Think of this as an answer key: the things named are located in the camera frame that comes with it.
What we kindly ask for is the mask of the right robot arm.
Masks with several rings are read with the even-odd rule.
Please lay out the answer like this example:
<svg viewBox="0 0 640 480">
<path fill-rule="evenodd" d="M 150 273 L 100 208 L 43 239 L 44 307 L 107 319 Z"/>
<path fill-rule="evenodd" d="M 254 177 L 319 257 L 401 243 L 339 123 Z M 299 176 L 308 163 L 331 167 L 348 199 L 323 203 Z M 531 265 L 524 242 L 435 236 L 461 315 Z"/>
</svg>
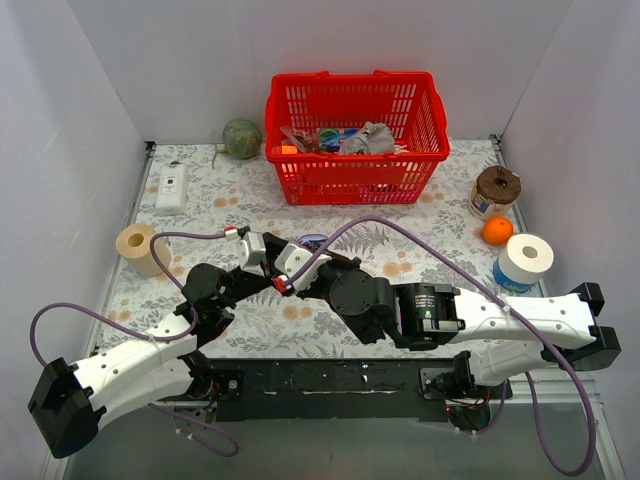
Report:
<svg viewBox="0 0 640 480">
<path fill-rule="evenodd" d="M 284 268 L 296 275 L 299 296 L 323 299 L 364 344 L 389 338 L 399 349 L 431 351 L 442 345 L 490 340 L 464 350 L 452 366 L 424 387 L 450 399 L 482 396 L 510 377 L 557 364 L 576 371 L 609 367 L 621 352 L 616 332 L 596 322 L 604 300 L 585 283 L 552 298 L 508 297 L 497 305 L 478 293 L 450 285 L 393 285 L 360 269 L 357 259 L 308 252 Z"/>
</svg>

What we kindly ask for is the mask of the purple earbud charging case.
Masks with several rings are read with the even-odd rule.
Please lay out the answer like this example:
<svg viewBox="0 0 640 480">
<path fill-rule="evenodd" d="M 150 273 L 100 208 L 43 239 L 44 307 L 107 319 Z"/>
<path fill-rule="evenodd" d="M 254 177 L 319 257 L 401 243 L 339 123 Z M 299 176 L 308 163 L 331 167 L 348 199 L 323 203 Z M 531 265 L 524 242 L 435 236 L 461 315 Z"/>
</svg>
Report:
<svg viewBox="0 0 640 480">
<path fill-rule="evenodd" d="M 326 241 L 328 237 L 322 234 L 306 234 L 301 236 L 298 241 L 305 248 L 311 250 L 317 250 L 320 248 Z"/>
</svg>

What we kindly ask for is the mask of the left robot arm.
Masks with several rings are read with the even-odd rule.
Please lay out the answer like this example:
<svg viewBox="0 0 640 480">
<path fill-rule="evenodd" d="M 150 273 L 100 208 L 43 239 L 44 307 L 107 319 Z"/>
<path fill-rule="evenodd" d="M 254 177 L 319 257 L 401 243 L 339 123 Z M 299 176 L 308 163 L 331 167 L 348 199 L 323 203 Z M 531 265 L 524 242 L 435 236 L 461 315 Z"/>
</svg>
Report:
<svg viewBox="0 0 640 480">
<path fill-rule="evenodd" d="M 231 379 L 200 349 L 226 330 L 240 301 L 295 273 L 297 246 L 247 228 L 223 236 L 237 247 L 237 267 L 192 267 L 179 286 L 184 302 L 157 325 L 94 356 L 43 365 L 28 410 L 54 458 L 77 453 L 110 422 L 159 400 L 215 402 L 230 393 Z"/>
</svg>

